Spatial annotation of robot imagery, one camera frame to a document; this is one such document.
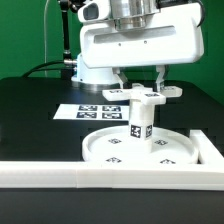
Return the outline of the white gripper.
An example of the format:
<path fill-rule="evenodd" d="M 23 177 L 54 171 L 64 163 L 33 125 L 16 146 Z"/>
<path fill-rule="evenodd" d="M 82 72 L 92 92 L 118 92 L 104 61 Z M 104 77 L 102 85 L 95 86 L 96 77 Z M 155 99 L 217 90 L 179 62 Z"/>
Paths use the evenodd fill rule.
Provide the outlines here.
<path fill-rule="evenodd" d="M 192 63 L 204 53 L 204 7 L 190 0 L 91 0 L 78 11 L 81 55 L 90 68 L 111 67 L 121 88 L 120 67 L 157 66 L 156 89 L 166 66 Z"/>

